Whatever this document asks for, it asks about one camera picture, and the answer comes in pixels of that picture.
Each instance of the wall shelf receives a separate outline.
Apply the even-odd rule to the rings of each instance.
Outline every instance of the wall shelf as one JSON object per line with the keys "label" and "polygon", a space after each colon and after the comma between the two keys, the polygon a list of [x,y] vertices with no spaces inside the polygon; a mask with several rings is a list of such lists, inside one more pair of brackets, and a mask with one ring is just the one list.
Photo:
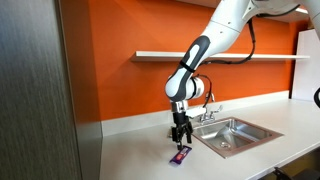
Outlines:
{"label": "wall shelf", "polygon": [[[184,52],[163,52],[163,51],[136,51],[132,57],[133,62],[178,62],[184,56]],[[210,56],[211,59],[223,59],[238,61],[246,58],[248,54],[220,53]],[[309,59],[308,55],[278,55],[278,54],[254,54],[251,61],[284,61],[296,59]]]}

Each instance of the cabinet door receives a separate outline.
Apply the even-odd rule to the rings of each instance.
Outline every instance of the cabinet door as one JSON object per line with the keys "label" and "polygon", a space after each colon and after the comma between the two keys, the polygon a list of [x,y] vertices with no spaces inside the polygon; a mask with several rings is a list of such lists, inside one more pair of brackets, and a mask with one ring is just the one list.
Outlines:
{"label": "cabinet door", "polygon": [[297,54],[310,55],[310,59],[296,61],[292,98],[313,101],[320,87],[320,41],[315,30],[299,33]]}
{"label": "cabinet door", "polygon": [[81,179],[56,2],[0,2],[0,179]]}

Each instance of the white countertop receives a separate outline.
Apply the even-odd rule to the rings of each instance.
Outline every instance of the white countertop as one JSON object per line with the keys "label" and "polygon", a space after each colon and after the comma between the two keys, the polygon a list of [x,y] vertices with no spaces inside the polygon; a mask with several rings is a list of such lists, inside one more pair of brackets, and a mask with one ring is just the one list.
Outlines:
{"label": "white countertop", "polygon": [[176,145],[166,137],[172,124],[110,135],[103,140],[100,178],[258,179],[271,173],[273,167],[281,167],[320,146],[320,109],[312,102],[278,100],[216,115],[218,119],[230,116],[284,136],[228,159],[192,137],[192,144],[188,144],[192,151],[180,166],[174,167],[169,160],[177,153]]}

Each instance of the robotic arm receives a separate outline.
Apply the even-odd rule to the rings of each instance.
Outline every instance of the robotic arm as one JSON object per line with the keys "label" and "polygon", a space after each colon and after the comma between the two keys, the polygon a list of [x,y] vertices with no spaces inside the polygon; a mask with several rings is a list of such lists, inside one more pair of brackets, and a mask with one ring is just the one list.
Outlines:
{"label": "robotic arm", "polygon": [[319,0],[222,0],[202,34],[191,44],[179,66],[168,79],[165,91],[171,101],[173,119],[172,140],[182,148],[181,139],[187,134],[191,143],[192,126],[186,116],[187,100],[200,97],[204,85],[192,77],[198,66],[209,56],[224,52],[235,42],[245,24],[255,15],[283,15],[304,5],[320,39]]}

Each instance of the sink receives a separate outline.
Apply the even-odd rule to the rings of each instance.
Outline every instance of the sink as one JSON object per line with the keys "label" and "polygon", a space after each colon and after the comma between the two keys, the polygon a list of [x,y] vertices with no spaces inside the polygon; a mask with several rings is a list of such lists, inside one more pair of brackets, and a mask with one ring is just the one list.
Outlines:
{"label": "sink", "polygon": [[224,158],[269,142],[283,134],[228,117],[193,127],[193,136]]}

